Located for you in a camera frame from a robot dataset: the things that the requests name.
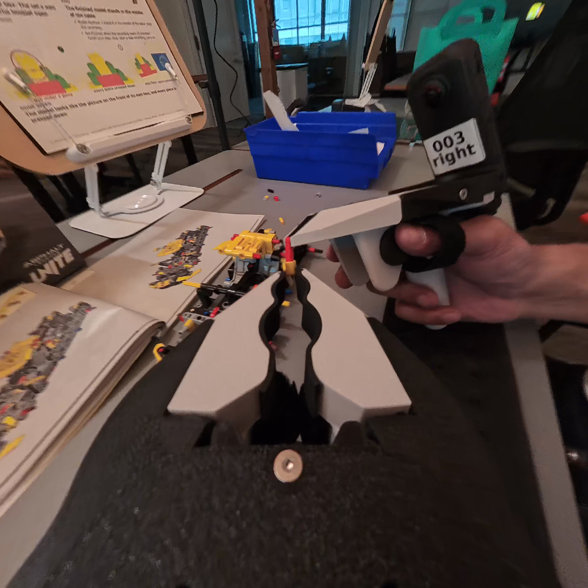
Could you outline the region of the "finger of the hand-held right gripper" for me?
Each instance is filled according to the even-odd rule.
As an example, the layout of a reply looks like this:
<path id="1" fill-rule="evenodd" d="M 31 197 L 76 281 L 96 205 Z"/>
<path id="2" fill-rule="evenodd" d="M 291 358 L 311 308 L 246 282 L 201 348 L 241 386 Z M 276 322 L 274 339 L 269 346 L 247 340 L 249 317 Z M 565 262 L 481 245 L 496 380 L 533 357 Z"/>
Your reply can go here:
<path id="1" fill-rule="evenodd" d="M 402 220 L 403 192 L 324 209 L 306 217 L 286 239 L 291 246 L 387 228 Z"/>

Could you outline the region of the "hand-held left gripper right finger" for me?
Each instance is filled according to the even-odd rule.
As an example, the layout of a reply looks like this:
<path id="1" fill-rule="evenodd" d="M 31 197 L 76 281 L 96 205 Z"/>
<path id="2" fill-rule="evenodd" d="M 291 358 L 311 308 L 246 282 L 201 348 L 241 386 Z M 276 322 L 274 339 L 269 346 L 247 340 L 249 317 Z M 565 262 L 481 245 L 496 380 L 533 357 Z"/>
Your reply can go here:
<path id="1" fill-rule="evenodd" d="M 331 427 L 408 413 L 412 402 L 373 329 L 381 324 L 307 269 L 298 270 L 301 326 L 310 342 L 303 396 Z"/>

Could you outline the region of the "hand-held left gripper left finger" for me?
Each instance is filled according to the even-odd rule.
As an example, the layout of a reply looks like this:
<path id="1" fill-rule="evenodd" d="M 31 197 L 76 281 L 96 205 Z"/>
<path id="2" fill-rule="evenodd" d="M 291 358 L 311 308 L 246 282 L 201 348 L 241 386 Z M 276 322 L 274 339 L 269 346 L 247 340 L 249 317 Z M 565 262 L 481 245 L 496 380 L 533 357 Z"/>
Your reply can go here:
<path id="1" fill-rule="evenodd" d="M 206 417 L 248 435 L 261 415 L 261 386 L 275 366 L 272 335 L 267 336 L 261 324 L 268 311 L 279 310 L 279 286 L 282 273 L 267 278 L 211 321 L 167 406 L 170 414 Z"/>

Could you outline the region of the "partly built lego car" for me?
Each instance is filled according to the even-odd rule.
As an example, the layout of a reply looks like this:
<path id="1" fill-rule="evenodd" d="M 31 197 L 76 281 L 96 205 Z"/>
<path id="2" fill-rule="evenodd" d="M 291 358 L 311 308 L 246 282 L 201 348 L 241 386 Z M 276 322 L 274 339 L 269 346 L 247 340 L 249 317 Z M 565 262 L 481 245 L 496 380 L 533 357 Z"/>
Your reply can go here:
<path id="1" fill-rule="evenodd" d="M 197 278 L 202 268 L 196 264 L 196 254 L 202 253 L 204 233 L 208 231 L 206 226 L 184 231 L 178 239 L 157 249 L 158 256 L 172 254 L 172 258 L 158 264 L 156 280 L 150 287 L 166 289 L 185 285 L 195 289 L 195 303 L 178 316 L 180 339 L 199 325 L 214 320 L 263 281 L 282 271 L 284 239 L 278 239 L 272 229 L 241 231 L 213 248 L 231 261 L 224 283 L 199 282 Z M 310 245 L 292 248 L 296 264 L 307 254 L 323 254 L 322 249 Z"/>

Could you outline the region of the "scattered tiny lego bits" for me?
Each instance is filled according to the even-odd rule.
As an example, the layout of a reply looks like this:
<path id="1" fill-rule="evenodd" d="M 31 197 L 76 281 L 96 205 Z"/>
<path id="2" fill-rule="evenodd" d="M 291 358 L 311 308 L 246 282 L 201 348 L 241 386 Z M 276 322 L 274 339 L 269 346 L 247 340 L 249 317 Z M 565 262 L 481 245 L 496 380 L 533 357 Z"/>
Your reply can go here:
<path id="1" fill-rule="evenodd" d="M 297 225 L 308 215 L 317 212 L 320 200 L 315 191 L 299 187 L 275 187 L 266 196 L 267 199 L 262 198 L 267 209 L 265 215 L 284 228 Z"/>

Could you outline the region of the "teal felt bag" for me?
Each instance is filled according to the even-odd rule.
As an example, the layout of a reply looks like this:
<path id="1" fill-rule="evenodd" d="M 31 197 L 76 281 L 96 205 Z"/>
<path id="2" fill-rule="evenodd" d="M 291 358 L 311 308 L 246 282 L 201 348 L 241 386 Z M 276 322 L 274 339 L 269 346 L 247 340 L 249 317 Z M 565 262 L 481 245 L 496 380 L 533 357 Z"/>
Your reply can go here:
<path id="1" fill-rule="evenodd" d="M 518 24 L 518 18 L 505 19 L 505 13 L 506 1 L 463 1 L 454 6 L 437 26 L 422 28 L 413 69 L 458 40 L 475 40 L 492 94 Z"/>

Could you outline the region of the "blue plastic bin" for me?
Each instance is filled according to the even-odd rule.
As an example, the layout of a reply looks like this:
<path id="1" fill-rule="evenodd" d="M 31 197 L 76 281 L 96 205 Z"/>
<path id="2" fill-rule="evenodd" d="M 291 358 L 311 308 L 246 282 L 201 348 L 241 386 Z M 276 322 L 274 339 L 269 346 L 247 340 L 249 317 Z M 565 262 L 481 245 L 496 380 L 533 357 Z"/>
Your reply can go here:
<path id="1" fill-rule="evenodd" d="M 368 189 L 396 144 L 393 112 L 300 112 L 291 121 L 297 131 L 275 118 L 245 130 L 258 178 Z"/>

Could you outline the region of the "wooden book stand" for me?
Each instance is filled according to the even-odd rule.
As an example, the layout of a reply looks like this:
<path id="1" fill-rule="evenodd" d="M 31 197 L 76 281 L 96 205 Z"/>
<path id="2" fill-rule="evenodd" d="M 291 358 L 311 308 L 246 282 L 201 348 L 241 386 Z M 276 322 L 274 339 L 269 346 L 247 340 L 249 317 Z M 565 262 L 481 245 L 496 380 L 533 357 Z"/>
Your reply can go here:
<path id="1" fill-rule="evenodd" d="M 380 49 L 384 38 L 387 36 L 387 28 L 393 11 L 393 1 L 382 1 L 375 28 L 371 36 L 371 44 L 364 62 L 364 83 L 357 98 L 346 98 L 343 102 L 343 110 L 348 112 L 371 112 L 375 107 L 381 112 L 386 112 L 385 107 L 378 99 L 371 95 L 371 84 L 376 75 Z"/>
<path id="2" fill-rule="evenodd" d="M 163 21 L 171 38 L 172 52 L 181 60 L 184 76 L 189 77 L 195 93 L 202 99 L 155 1 L 153 3 L 156 17 Z M 188 116 L 187 120 L 166 121 L 91 141 L 75 141 L 66 150 L 49 155 L 41 152 L 32 139 L 1 112 L 1 156 L 20 168 L 43 175 L 61 175 L 82 169 L 90 211 L 71 220 L 71 227 L 106 238 L 125 238 L 203 194 L 203 189 L 199 187 L 164 182 L 171 142 L 203 128 L 206 122 L 203 99 L 202 106 L 202 116 Z M 147 186 L 103 207 L 99 196 L 98 164 L 154 145 L 157 145 L 156 161 Z"/>

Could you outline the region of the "black table mat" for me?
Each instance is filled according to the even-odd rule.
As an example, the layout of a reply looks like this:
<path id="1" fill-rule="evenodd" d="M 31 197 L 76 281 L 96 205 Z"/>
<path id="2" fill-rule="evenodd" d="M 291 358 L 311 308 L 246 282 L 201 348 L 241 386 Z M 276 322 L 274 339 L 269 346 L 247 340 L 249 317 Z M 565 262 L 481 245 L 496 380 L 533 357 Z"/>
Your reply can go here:
<path id="1" fill-rule="evenodd" d="M 457 323 L 431 330 L 399 319 L 389 300 L 383 322 L 453 393 L 499 467 L 516 514 L 522 517 L 541 567 L 553 556 L 518 384 L 503 325 Z"/>

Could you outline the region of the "black office chair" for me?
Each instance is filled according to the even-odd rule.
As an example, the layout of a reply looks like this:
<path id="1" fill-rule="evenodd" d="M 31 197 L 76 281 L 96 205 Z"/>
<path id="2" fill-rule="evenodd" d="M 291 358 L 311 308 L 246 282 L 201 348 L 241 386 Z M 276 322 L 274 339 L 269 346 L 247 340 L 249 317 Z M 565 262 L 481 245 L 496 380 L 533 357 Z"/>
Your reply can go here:
<path id="1" fill-rule="evenodd" d="M 587 163 L 587 1 L 572 1 L 497 115 L 514 221 L 561 217 Z"/>

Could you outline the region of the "open instruction booklet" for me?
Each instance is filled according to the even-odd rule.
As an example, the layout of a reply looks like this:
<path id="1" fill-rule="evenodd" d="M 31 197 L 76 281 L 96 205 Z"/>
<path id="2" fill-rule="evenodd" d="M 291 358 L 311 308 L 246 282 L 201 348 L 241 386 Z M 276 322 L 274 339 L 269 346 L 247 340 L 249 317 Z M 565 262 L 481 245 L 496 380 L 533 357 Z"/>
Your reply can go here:
<path id="1" fill-rule="evenodd" d="M 215 246 L 263 215 L 177 209 L 57 288 L 1 297 L 1 508 L 224 266 Z"/>

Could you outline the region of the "white paper card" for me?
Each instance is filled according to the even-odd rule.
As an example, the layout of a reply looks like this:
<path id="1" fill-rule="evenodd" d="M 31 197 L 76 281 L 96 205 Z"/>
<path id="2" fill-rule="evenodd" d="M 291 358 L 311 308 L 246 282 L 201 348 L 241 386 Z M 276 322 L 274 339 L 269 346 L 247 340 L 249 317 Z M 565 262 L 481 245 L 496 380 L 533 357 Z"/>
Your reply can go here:
<path id="1" fill-rule="evenodd" d="M 265 91 L 263 93 L 263 99 L 281 130 L 298 131 L 296 123 L 290 120 L 290 117 L 281 99 L 274 92 Z"/>

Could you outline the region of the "paned window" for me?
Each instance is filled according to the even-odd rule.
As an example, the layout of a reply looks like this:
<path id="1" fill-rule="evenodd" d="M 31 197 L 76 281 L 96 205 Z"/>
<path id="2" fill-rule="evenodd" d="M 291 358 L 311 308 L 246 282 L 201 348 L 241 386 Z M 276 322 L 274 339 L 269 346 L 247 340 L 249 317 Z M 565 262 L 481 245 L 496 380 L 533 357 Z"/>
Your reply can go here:
<path id="1" fill-rule="evenodd" d="M 345 40 L 349 32 L 350 1 L 274 1 L 281 45 Z"/>

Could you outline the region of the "printed instruction sheet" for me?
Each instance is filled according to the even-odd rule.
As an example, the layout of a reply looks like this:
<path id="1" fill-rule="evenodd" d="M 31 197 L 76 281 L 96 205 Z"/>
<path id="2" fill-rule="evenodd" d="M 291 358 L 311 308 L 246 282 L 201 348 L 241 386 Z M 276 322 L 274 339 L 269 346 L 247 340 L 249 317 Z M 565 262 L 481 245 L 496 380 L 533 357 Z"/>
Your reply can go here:
<path id="1" fill-rule="evenodd" d="M 153 1 L 1 1 L 1 112 L 46 155 L 202 116 L 180 66 Z"/>

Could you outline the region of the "wooden post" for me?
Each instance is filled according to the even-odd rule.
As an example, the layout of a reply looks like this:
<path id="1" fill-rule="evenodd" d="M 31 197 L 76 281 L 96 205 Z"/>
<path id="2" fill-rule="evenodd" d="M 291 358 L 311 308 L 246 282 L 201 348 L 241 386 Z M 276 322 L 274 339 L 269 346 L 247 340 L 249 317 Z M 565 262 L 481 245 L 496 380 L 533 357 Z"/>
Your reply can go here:
<path id="1" fill-rule="evenodd" d="M 254 1 L 262 93 L 272 91 L 279 94 L 274 57 L 273 32 L 275 30 L 275 8 L 273 1 Z"/>

